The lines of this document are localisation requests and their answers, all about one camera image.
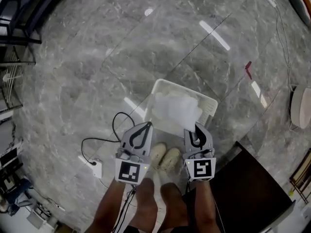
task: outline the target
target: forearm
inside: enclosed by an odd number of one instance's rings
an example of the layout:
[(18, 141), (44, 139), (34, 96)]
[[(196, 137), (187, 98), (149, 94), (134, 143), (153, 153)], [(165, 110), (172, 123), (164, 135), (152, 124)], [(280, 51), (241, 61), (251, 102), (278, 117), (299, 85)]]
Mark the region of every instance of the forearm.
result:
[(125, 184), (113, 180), (96, 211), (94, 221), (87, 233), (112, 232), (115, 225), (125, 189)]
[(207, 181), (198, 182), (196, 185), (195, 218), (198, 228), (208, 227), (210, 232), (219, 232), (214, 197)]

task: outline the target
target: person's right arm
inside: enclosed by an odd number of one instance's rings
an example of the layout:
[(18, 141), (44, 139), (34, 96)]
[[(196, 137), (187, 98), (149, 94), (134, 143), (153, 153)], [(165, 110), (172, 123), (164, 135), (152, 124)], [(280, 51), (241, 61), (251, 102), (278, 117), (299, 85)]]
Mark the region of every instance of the person's right arm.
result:
[(195, 219), (201, 233), (220, 233), (216, 223), (214, 197), (208, 181), (196, 184)]

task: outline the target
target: person's left arm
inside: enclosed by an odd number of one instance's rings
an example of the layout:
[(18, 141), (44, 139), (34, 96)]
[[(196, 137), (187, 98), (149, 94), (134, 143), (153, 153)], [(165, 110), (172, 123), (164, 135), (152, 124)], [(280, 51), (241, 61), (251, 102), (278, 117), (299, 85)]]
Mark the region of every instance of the person's left arm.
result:
[(117, 221), (125, 183), (115, 179), (110, 184), (96, 211), (94, 221), (86, 233), (111, 233)]

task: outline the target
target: red object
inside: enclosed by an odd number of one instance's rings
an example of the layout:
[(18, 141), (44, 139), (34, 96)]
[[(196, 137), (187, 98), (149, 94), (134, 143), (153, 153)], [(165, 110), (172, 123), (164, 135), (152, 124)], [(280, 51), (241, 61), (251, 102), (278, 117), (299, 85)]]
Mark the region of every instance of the red object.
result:
[(252, 75), (251, 75), (251, 73), (249, 72), (249, 67), (251, 66), (251, 64), (252, 64), (252, 62), (251, 61), (249, 61), (248, 63), (247, 63), (247, 65), (245, 66), (245, 70), (246, 70), (246, 73), (247, 73), (247, 75), (249, 76), (249, 78), (252, 80)]

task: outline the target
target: black shorts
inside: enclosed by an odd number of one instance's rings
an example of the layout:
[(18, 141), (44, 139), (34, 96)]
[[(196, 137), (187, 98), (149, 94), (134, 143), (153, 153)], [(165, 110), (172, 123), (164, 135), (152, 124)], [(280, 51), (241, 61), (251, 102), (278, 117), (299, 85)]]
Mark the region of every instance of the black shorts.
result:
[[(137, 228), (132, 226), (127, 226), (124, 233), (141, 233), (142, 231), (139, 231)], [(181, 226), (181, 227), (175, 227), (172, 229), (171, 233), (189, 233), (190, 227), (189, 226)]]

